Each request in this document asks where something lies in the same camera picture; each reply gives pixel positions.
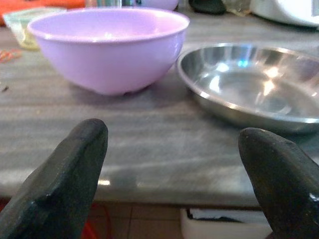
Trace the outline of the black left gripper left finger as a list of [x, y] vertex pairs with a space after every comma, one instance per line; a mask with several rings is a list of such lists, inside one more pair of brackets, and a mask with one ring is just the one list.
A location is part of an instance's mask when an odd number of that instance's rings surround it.
[[102, 120], [76, 125], [2, 209], [1, 238], [80, 238], [107, 148], [108, 128]]

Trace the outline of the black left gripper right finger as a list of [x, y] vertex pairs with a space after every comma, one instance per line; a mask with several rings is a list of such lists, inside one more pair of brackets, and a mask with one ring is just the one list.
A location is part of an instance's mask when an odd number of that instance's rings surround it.
[[276, 239], [319, 237], [319, 166], [294, 142], [245, 128], [238, 148], [254, 194]]

